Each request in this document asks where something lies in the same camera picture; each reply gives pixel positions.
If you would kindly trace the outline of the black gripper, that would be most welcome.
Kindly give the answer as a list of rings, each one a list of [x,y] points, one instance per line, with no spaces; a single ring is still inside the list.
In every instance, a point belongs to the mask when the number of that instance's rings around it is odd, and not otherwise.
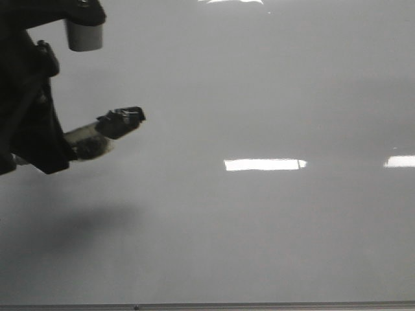
[[[59,62],[45,41],[28,29],[59,20],[97,26],[106,21],[99,1],[1,2],[1,173],[20,157],[45,174],[69,168],[71,149],[63,138],[50,79]]]

